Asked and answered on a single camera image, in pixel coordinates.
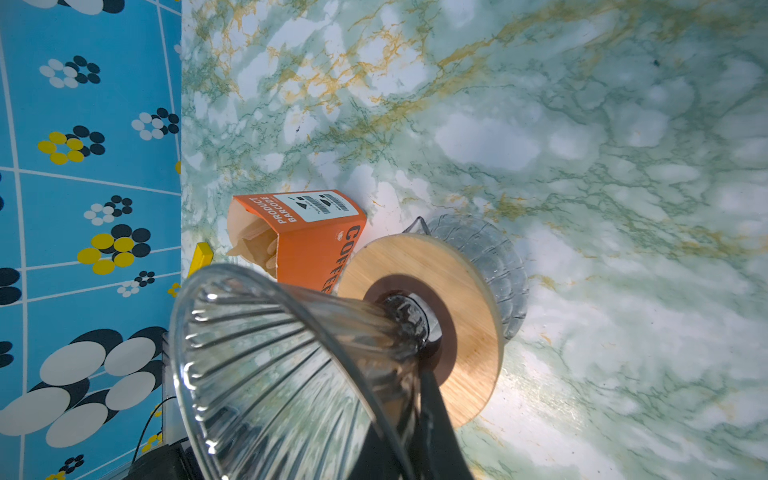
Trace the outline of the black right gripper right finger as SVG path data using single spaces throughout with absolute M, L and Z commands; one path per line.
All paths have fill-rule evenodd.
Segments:
M 418 471 L 421 478 L 472 480 L 435 375 L 424 370 L 419 379 Z

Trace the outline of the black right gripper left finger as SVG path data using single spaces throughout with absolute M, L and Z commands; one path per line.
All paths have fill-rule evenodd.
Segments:
M 396 457 L 390 439 L 375 424 L 367 431 L 362 449 L 348 475 L 349 480 L 394 480 Z

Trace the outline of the ribbed glass dripper cone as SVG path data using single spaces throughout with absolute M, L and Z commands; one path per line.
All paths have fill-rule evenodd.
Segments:
M 206 479 L 348 479 L 368 428 L 414 479 L 419 354 L 413 302 L 343 299 L 213 264 L 170 324 L 181 415 Z

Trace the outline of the clear glass carafe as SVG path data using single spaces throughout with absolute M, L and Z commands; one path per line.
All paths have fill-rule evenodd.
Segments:
M 441 240 L 466 257 L 493 294 L 504 341 L 516 336 L 527 316 L 529 285 L 523 262 L 505 232 L 479 217 L 458 214 L 418 217 L 404 231 Z

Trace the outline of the round wooden dripper holder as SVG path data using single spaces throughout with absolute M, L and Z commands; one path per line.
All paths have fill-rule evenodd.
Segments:
M 386 236 L 352 257 L 337 292 L 372 303 L 393 294 L 414 296 L 442 330 L 422 364 L 435 374 L 452 427 L 481 413 L 500 375 L 504 339 L 496 300 L 462 253 L 427 235 Z

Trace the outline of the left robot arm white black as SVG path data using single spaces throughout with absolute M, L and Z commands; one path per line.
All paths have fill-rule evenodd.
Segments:
M 168 336 L 161 343 L 161 399 L 142 428 L 126 479 L 203 479 L 181 418 Z

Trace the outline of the yellow plastic block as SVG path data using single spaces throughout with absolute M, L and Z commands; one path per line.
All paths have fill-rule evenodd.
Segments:
M 208 243 L 197 243 L 190 261 L 187 276 L 190 277 L 200 269 L 210 265 L 213 258 L 214 252 Z

